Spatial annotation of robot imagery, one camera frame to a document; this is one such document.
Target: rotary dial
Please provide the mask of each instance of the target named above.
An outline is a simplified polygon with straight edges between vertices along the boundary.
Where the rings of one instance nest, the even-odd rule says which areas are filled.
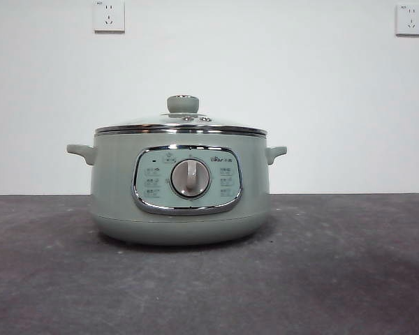
[[[210,173],[200,161],[186,159],[174,167],[171,181],[177,193],[187,198],[195,198],[207,189]]]

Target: electrical socket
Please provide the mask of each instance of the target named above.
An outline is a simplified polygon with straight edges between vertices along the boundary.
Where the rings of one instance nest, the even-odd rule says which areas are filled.
[[[396,35],[419,35],[419,4],[397,5]]]
[[[93,26],[95,32],[124,32],[124,1],[95,0]]]

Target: glass lid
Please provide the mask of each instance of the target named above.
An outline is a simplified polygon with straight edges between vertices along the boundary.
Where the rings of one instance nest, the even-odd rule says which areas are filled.
[[[157,117],[134,119],[124,124],[96,129],[97,135],[121,133],[221,133],[233,135],[267,135],[262,129],[250,128],[198,113],[195,96],[171,96],[167,100],[169,113]]]

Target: pot handle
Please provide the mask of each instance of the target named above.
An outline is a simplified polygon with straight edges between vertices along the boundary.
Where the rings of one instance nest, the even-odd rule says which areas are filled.
[[[287,147],[271,147],[267,148],[266,156],[268,165],[273,164],[274,159],[280,155],[287,154]]]
[[[67,152],[84,157],[88,165],[93,165],[96,160],[96,148],[89,145],[69,144],[67,145]]]

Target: dark gray surface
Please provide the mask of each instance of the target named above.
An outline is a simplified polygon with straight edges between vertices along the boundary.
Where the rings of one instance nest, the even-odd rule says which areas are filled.
[[[99,234],[87,196],[0,197],[0,334],[419,334],[419,195],[275,195],[201,247]]]

